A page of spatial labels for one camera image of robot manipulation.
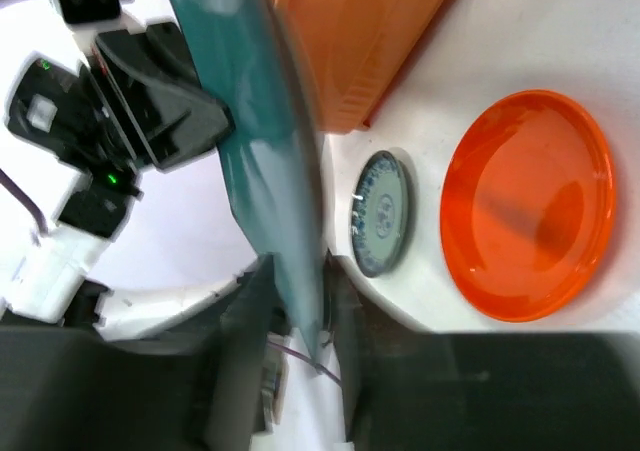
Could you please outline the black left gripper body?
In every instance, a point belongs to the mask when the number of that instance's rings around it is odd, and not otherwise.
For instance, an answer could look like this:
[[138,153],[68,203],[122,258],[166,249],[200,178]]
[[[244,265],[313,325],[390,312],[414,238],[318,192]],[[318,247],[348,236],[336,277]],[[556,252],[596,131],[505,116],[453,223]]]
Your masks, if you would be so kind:
[[29,56],[8,92],[5,125],[107,190],[142,197],[119,123],[87,66],[74,73],[45,56]]

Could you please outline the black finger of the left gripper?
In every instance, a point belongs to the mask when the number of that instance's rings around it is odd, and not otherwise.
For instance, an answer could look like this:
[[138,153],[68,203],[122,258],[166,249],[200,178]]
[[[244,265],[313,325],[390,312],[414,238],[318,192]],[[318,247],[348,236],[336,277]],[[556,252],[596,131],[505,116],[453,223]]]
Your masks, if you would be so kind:
[[111,142],[134,168],[179,167],[234,130],[229,107],[202,87],[175,23],[99,33],[92,53],[116,130]]

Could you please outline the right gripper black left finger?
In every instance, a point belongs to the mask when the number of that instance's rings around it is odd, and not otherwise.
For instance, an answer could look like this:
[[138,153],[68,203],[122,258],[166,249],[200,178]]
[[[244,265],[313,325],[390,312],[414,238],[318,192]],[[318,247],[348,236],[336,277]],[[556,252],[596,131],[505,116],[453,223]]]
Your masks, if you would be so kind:
[[139,339],[13,318],[1,328],[5,450],[246,450],[279,299],[270,256],[219,301]]

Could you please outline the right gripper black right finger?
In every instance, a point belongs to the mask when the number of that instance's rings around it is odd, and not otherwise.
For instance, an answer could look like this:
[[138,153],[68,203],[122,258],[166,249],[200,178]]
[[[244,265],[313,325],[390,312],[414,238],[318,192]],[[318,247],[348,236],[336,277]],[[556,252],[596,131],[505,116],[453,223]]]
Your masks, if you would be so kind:
[[359,450],[635,450],[639,393],[610,335],[410,329],[324,264],[345,431]]

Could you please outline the teal square plate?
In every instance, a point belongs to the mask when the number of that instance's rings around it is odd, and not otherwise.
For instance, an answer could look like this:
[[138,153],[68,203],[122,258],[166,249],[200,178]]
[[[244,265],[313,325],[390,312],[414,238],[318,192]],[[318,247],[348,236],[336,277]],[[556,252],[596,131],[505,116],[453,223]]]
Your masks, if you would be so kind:
[[313,118],[268,0],[169,0],[202,87],[230,108],[218,146],[232,214],[274,259],[276,286],[310,356],[324,317],[322,183]]

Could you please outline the blue white patterned plate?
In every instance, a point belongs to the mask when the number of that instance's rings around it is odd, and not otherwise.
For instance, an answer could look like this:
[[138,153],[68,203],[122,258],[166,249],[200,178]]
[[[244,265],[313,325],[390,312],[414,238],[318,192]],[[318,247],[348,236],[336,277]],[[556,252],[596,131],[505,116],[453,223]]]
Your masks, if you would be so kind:
[[351,249],[364,276],[377,278],[395,268],[403,252],[410,209],[404,163],[388,150],[374,153],[351,195]]

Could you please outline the orange round plate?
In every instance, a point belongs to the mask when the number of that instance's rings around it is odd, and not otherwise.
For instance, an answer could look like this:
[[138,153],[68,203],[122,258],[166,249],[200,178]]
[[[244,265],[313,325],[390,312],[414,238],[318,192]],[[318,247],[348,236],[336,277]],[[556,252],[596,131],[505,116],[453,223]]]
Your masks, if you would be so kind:
[[505,322],[547,317],[603,260],[616,214],[614,159],[588,111],[533,89],[468,128],[441,194],[444,259],[461,295]]

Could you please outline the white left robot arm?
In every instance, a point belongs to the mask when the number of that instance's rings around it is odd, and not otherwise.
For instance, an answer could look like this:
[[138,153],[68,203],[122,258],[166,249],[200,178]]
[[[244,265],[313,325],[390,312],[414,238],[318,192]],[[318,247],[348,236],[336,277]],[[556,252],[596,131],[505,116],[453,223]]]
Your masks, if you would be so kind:
[[169,172],[212,152],[233,130],[228,106],[205,91],[173,22],[137,32],[103,31],[70,71],[37,55],[6,104],[16,138],[77,170],[6,294],[8,311],[31,320],[89,328],[100,286],[86,277],[128,221],[140,174]]

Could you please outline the orange plastic bin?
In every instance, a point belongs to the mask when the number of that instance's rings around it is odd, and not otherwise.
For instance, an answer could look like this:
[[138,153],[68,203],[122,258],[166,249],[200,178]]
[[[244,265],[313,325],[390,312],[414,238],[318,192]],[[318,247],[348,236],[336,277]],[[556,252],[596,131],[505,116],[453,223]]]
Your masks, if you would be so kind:
[[306,68],[321,130],[366,128],[446,0],[271,0]]

